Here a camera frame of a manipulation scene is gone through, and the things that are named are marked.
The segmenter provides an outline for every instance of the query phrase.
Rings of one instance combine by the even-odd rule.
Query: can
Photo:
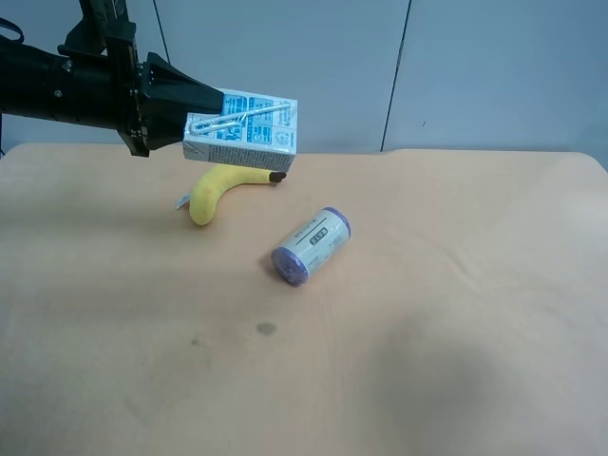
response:
[[[276,271],[290,285],[305,283],[351,238],[351,225],[337,209],[325,207],[271,253]]]

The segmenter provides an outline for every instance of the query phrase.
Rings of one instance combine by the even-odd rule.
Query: toy banana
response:
[[[265,169],[216,164],[190,192],[190,217],[198,225],[206,225],[213,218],[221,196],[243,183],[279,183],[286,173]]]

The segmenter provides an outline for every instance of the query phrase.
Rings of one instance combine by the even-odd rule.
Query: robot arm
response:
[[[154,52],[139,63],[124,0],[80,3],[60,55],[0,35],[0,112],[116,129],[140,157],[181,141],[188,112],[221,113],[222,92]]]

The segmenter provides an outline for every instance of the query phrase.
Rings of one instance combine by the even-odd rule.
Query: can label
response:
[[[349,229],[342,218],[323,209],[281,246],[293,252],[312,276],[349,240],[349,236]]]

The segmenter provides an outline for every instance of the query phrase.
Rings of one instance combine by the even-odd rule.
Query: purple can end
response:
[[[271,253],[271,259],[276,271],[290,285],[298,287],[308,280],[309,274],[306,266],[291,250],[277,247]]]
[[[351,238],[351,224],[349,223],[349,221],[347,220],[346,217],[344,217],[344,215],[338,211],[336,208],[334,207],[324,207],[323,208],[324,211],[330,211],[333,214],[337,215],[338,217],[340,217],[340,219],[344,222],[344,224],[346,225],[346,227],[349,229],[349,239]]]

